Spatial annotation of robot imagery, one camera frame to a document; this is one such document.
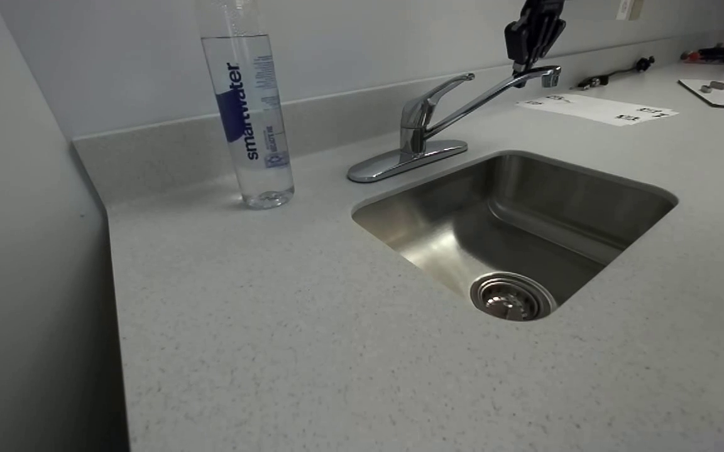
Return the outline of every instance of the sink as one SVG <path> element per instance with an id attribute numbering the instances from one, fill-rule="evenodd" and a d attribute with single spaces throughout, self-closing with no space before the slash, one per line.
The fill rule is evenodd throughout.
<path id="1" fill-rule="evenodd" d="M 478 308 L 533 322 L 675 204 L 656 187 L 511 151 L 365 204 L 355 222 Z"/>

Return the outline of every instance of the countertop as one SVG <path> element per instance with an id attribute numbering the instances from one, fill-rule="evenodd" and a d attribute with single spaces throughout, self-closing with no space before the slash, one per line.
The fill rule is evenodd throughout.
<path id="1" fill-rule="evenodd" d="M 377 187 L 394 136 L 293 158 L 297 199 L 234 178 L 108 208 L 133 452 L 724 450 L 724 110 L 664 69 L 589 96 L 679 110 L 610 128 L 518 105 L 469 153 Z M 501 151 L 660 187 L 679 205 L 553 317 L 497 322 L 352 222 Z"/>

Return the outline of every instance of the plastic bottle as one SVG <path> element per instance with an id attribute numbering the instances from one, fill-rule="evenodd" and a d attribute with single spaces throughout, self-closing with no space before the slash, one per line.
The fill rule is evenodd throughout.
<path id="1" fill-rule="evenodd" d="M 218 115 L 245 208 L 293 195 L 282 97 L 257 0 L 195 0 Z"/>

